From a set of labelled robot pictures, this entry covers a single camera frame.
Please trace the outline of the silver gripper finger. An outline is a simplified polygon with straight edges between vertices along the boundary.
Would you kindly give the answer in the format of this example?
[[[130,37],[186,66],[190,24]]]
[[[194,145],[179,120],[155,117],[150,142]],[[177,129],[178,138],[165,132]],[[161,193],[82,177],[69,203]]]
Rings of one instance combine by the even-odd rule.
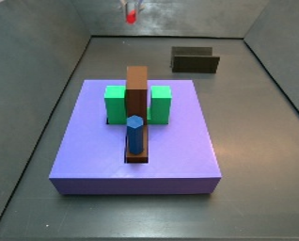
[[[137,7],[137,12],[141,13],[145,9],[143,0],[137,0],[135,7]]]
[[[123,13],[127,14],[129,13],[129,1],[127,0],[119,0],[121,3],[121,8],[123,10]]]

